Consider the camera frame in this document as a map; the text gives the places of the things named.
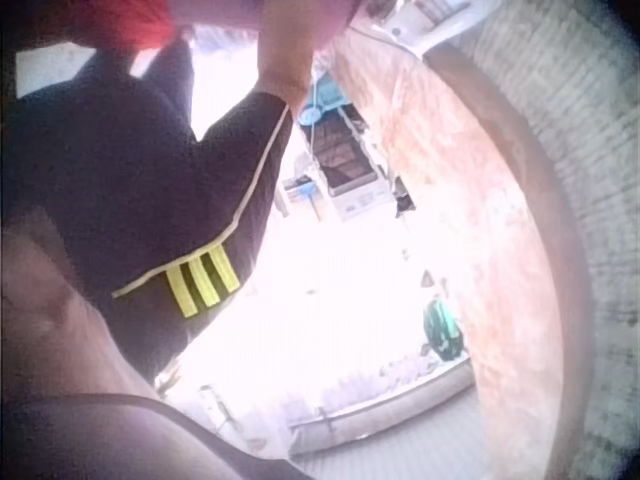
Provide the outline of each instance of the hand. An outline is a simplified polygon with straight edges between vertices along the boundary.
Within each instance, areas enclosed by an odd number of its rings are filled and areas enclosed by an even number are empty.
[[[318,0],[265,0],[256,89],[282,98],[294,116],[311,84]]]

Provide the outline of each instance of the green object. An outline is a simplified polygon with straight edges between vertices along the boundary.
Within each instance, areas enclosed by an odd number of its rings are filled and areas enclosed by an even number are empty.
[[[464,337],[446,303],[437,297],[431,300],[423,319],[427,340],[438,356],[445,361],[458,358],[464,348]]]

